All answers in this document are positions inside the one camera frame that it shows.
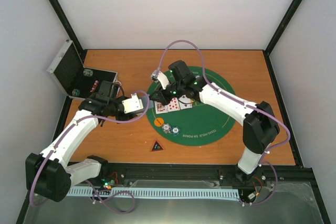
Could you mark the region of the king of diamonds card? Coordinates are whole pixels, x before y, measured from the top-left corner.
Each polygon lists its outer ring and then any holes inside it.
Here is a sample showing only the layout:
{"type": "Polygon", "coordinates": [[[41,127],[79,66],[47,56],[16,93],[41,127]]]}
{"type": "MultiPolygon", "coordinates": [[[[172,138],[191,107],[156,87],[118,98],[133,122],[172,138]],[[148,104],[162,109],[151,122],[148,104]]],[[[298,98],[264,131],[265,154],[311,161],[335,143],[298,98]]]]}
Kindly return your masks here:
{"type": "Polygon", "coordinates": [[[156,102],[156,101],[154,102],[154,108],[155,108],[156,114],[168,113],[167,106],[159,102],[156,102]]]}

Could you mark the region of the diamonds number card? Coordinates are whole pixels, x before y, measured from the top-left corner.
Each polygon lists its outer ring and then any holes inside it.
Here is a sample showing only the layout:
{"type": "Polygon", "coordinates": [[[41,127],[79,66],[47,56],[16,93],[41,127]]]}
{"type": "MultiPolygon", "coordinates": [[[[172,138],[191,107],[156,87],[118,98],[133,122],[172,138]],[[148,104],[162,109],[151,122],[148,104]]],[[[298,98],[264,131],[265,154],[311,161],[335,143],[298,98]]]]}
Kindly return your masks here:
{"type": "Polygon", "coordinates": [[[179,101],[177,98],[173,98],[167,105],[168,112],[174,112],[180,110],[179,101]]]}

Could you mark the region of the blue playing card deck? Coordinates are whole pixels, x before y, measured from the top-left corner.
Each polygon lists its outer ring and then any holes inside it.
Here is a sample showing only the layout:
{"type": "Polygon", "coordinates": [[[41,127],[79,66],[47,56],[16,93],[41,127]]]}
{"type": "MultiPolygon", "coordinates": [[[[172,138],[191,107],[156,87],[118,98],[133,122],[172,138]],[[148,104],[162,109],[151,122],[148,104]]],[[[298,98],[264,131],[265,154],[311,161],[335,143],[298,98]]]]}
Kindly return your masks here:
{"type": "Polygon", "coordinates": [[[148,109],[154,108],[154,102],[152,100],[149,100],[146,97],[141,97],[143,109],[141,110],[142,112],[145,111],[145,108],[148,107],[148,109]]]}

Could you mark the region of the two of clubs card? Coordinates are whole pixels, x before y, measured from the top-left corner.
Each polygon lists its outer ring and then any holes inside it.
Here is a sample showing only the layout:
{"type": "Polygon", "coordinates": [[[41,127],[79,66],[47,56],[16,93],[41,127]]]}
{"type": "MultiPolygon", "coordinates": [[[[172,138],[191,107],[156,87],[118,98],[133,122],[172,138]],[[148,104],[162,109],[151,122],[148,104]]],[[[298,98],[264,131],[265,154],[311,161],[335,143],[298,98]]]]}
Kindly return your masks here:
{"type": "Polygon", "coordinates": [[[193,101],[185,95],[178,98],[178,102],[181,110],[192,108],[193,101]]]}

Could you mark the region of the orange small blind button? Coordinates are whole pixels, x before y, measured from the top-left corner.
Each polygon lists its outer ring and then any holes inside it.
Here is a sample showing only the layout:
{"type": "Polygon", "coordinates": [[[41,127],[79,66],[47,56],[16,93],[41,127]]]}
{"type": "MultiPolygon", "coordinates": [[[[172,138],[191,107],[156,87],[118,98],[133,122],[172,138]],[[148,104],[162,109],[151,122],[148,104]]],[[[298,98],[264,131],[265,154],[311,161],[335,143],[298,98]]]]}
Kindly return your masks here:
{"type": "Polygon", "coordinates": [[[164,119],[163,118],[155,118],[154,119],[154,125],[156,127],[162,127],[164,125],[164,119]]]}

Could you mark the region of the white purple poker chip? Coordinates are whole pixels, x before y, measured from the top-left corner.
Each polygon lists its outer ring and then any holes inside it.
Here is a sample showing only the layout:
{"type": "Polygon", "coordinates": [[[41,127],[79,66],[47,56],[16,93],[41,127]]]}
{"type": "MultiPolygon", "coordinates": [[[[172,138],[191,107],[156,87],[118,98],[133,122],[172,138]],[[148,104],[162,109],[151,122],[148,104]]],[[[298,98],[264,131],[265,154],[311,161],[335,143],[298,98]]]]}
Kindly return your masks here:
{"type": "Polygon", "coordinates": [[[168,123],[162,125],[162,130],[166,134],[172,133],[172,127],[168,123]]]}

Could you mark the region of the blue green poker chip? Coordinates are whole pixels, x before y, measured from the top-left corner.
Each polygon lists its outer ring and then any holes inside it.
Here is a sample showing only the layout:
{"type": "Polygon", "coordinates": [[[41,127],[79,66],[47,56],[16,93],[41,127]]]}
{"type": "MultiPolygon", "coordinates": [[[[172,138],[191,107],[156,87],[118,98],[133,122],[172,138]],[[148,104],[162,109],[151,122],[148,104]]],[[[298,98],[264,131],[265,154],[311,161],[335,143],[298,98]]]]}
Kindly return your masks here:
{"type": "Polygon", "coordinates": [[[180,128],[178,126],[172,127],[172,130],[171,130],[171,132],[172,132],[173,135],[179,135],[180,131],[181,130],[180,130],[180,128]]]}

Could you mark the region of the red black triangular all-in marker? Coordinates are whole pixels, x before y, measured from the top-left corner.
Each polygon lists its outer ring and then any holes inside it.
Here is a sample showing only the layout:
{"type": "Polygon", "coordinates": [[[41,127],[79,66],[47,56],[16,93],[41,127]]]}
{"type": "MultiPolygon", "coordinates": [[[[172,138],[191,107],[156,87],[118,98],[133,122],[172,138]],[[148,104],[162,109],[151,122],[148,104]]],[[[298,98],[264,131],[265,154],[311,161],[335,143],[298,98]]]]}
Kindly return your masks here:
{"type": "Polygon", "coordinates": [[[164,150],[165,148],[158,140],[155,140],[150,148],[150,152],[158,152],[158,151],[164,151],[164,150]]]}

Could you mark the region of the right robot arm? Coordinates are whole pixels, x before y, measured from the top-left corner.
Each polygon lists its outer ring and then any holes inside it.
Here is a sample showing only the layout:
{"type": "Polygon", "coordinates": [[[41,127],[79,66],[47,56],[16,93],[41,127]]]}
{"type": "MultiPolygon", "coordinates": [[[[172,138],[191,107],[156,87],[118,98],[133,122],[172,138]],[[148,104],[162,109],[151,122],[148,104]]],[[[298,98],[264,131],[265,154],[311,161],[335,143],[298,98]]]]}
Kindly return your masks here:
{"type": "Polygon", "coordinates": [[[170,64],[169,71],[174,79],[172,82],[160,69],[153,71],[151,79],[160,85],[150,94],[150,99],[167,105],[172,99],[185,95],[237,121],[243,127],[245,149],[237,163],[236,177],[240,181],[247,180],[280,132],[270,104],[239,98],[209,81],[205,74],[197,77],[182,60],[170,64]]]}

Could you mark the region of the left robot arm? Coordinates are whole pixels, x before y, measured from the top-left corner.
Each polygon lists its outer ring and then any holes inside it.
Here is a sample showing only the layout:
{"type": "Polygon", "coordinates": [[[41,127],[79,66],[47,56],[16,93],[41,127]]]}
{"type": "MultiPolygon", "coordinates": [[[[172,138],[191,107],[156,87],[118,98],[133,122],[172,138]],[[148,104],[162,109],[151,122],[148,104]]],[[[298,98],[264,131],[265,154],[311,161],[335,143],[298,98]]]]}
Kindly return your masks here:
{"type": "Polygon", "coordinates": [[[59,202],[70,188],[87,179],[100,184],[108,180],[108,162],[104,158],[91,155],[74,165],[69,165],[69,161],[87,135],[107,117],[126,123],[136,117],[136,111],[143,109],[137,94],[118,97],[119,88],[118,83],[104,81],[99,92],[81,102],[74,118],[47,148],[26,158],[26,186],[31,205],[35,205],[35,194],[59,202]]]}

